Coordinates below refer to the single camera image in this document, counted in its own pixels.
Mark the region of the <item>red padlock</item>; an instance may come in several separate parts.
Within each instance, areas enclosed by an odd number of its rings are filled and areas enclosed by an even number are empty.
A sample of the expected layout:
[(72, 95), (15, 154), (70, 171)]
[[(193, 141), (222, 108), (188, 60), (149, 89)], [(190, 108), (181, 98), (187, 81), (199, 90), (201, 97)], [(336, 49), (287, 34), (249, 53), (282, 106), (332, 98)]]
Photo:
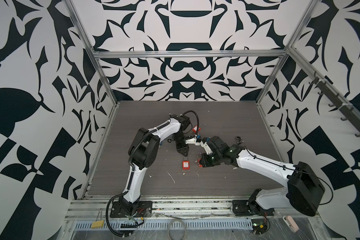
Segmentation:
[(203, 159), (203, 154), (202, 154), (202, 153), (198, 153), (197, 162), (198, 162), (198, 167), (200, 167), (200, 168), (203, 167), (203, 165), (202, 165), (202, 159)]
[(193, 134), (199, 133), (200, 131), (205, 130), (207, 127), (208, 126), (206, 124), (203, 124), (201, 126), (195, 126), (192, 128), (192, 133)]
[(183, 170), (189, 170), (190, 169), (190, 162), (189, 161), (183, 161), (182, 162), (182, 169)]

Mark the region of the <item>red padlock front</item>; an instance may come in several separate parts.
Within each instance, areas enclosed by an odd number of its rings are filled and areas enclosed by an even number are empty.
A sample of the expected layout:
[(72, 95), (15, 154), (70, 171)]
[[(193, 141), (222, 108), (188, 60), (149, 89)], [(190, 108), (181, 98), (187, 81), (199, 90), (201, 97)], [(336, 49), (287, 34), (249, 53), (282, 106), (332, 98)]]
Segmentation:
[(190, 169), (190, 162), (189, 161), (183, 161), (182, 162), (182, 169), (183, 170), (189, 170)]

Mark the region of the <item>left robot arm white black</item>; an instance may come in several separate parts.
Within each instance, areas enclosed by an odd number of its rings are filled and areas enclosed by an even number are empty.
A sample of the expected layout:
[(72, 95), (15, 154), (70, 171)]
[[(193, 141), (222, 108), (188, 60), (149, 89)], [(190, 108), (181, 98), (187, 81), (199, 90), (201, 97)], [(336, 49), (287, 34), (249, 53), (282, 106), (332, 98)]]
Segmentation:
[(121, 238), (132, 235), (132, 232), (117, 231), (110, 223), (110, 208), (119, 209), (120, 213), (132, 219), (137, 213), (139, 200), (141, 197), (142, 183), (148, 168), (154, 163), (159, 150), (159, 145), (168, 137), (173, 137), (176, 143), (176, 150), (182, 156), (187, 157), (189, 154), (189, 145), (187, 140), (197, 138), (198, 133), (186, 137), (184, 131), (191, 124), (187, 117), (188, 113), (195, 115), (197, 126), (200, 125), (199, 116), (193, 110), (185, 111), (180, 115), (169, 115), (168, 119), (151, 129), (141, 128), (138, 130), (133, 143), (128, 151), (130, 166), (128, 180), (124, 191), (111, 197), (106, 206), (105, 220), (109, 231)]

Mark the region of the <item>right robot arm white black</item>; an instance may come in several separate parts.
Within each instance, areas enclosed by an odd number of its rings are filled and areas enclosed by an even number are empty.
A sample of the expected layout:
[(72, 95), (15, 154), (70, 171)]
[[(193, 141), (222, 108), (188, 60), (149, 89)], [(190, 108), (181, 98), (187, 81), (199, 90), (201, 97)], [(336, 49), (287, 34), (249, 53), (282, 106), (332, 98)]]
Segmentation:
[(256, 189), (248, 200), (233, 201), (236, 216), (266, 216), (274, 209), (295, 209), (313, 217), (319, 206), (329, 204), (334, 198), (330, 184), (318, 177), (304, 162), (288, 164), (250, 151), (240, 137), (236, 144), (228, 146), (221, 138), (196, 137), (195, 145), (204, 149), (199, 159), (203, 168), (221, 164), (249, 170), (267, 177), (281, 185), (272, 190)]

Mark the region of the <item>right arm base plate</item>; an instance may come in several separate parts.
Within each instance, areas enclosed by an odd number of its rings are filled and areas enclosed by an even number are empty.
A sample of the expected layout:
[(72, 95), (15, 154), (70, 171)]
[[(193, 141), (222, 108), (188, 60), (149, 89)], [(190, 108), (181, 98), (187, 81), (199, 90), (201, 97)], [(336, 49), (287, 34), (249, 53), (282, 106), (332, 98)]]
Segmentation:
[(274, 209), (264, 210), (255, 201), (233, 200), (232, 211), (236, 217), (244, 216), (274, 216)]

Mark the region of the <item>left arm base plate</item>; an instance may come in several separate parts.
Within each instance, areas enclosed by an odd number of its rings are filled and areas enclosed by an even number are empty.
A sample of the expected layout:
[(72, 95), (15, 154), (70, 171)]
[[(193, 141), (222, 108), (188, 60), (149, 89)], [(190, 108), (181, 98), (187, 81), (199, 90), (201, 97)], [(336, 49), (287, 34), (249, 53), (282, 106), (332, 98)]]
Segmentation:
[(153, 202), (152, 201), (137, 201), (133, 204), (129, 202), (115, 201), (112, 203), (111, 218), (124, 218), (127, 216), (131, 217), (144, 217), (146, 214), (152, 212)]

